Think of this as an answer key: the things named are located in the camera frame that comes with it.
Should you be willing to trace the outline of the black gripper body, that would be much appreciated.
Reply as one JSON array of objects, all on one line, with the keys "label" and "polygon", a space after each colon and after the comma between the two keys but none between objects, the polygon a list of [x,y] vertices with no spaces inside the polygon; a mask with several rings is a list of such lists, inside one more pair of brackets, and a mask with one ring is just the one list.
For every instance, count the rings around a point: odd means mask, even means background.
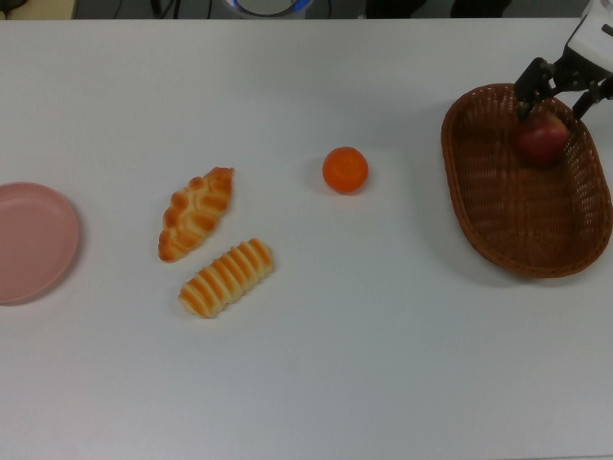
[{"label": "black gripper body", "polygon": [[565,47],[562,56],[553,63],[553,82],[557,92],[579,92],[599,84],[612,76],[610,70],[601,67]]}]

